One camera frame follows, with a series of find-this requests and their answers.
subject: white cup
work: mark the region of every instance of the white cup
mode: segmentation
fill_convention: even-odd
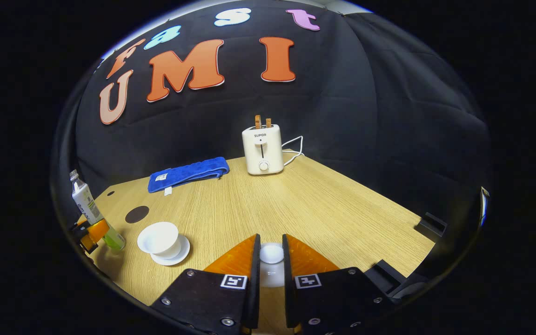
[[[145,253],[169,259],[181,251],[179,230],[170,222],[157,222],[149,225],[138,235],[138,247]]]

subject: orange letter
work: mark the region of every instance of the orange letter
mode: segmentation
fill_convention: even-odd
[[[185,61],[181,61],[173,51],[166,51],[150,60],[153,66],[153,83],[147,96],[148,102],[155,102],[168,96],[168,88],[164,87],[164,79],[168,80],[175,92],[181,92],[189,72],[194,70],[194,77],[189,82],[190,89],[201,89],[218,86],[225,82],[219,74],[219,47],[223,40],[205,40],[198,43]]]
[[[134,53],[134,51],[136,51],[136,47],[142,44],[145,40],[146,40],[145,38],[139,40],[138,42],[136,42],[136,44],[132,45],[131,47],[128,47],[128,49],[126,49],[125,51],[117,55],[117,58],[115,59],[115,64],[113,64],[113,68],[111,69],[111,72],[107,74],[107,79],[111,78],[111,76],[113,76],[113,74],[117,72],[117,70],[119,70],[121,66],[123,66],[123,64],[125,64],[123,60],[128,59],[129,56],[131,56]]]
[[[115,122],[125,109],[125,102],[127,101],[127,81],[129,76],[134,73],[134,70],[129,70],[122,74],[117,83],[119,84],[119,97],[117,98],[117,106],[115,109],[111,110],[109,107],[109,95],[111,94],[111,88],[113,88],[113,83],[107,85],[100,92],[100,120],[106,125],[110,125]]]
[[[267,82],[292,82],[295,74],[289,66],[289,47],[292,40],[280,37],[262,37],[260,43],[266,46],[266,71],[262,79]]]

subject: blue towel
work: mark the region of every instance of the blue towel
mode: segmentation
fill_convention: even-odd
[[[150,175],[148,192],[154,193],[169,186],[176,187],[196,180],[221,178],[229,173],[229,165],[224,157],[199,161],[190,165],[155,172]]]

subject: white toaster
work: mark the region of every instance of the white toaster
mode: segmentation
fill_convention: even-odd
[[[270,123],[270,119],[266,119],[266,125],[261,125],[259,116],[256,116],[255,120],[255,127],[249,127],[241,133],[247,172],[249,174],[281,172],[284,168],[281,128]]]

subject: wood grain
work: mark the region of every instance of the wood grain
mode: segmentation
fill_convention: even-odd
[[[283,155],[287,161],[293,154]],[[341,268],[366,270],[385,259],[404,276],[434,245],[414,230],[419,216],[307,157],[266,176],[247,174],[244,157],[228,164],[230,172],[222,178],[181,185],[168,196],[148,193],[148,178],[109,187],[96,204],[127,244],[114,252],[99,242],[91,255],[95,264],[151,305],[181,271],[204,269],[255,233],[262,242],[281,242],[282,234],[291,234]],[[125,216],[138,206],[149,207],[149,214],[127,223]],[[174,223],[191,242],[187,258],[172,267],[158,265],[136,244],[140,231],[159,221]],[[291,333],[282,288],[261,289],[260,328],[254,333]]]

